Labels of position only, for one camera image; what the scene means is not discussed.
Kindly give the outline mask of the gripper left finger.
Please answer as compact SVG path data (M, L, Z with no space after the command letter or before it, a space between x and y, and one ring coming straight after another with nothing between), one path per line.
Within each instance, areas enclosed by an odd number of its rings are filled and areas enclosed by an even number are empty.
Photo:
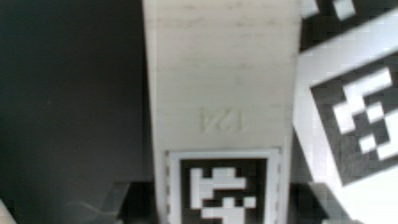
M159 224L151 181L116 182L88 224Z

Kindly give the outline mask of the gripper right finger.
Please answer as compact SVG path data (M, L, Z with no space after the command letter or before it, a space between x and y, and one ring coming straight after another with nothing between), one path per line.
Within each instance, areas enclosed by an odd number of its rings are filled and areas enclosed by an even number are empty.
M366 224L356 219L322 182L290 185L290 224Z

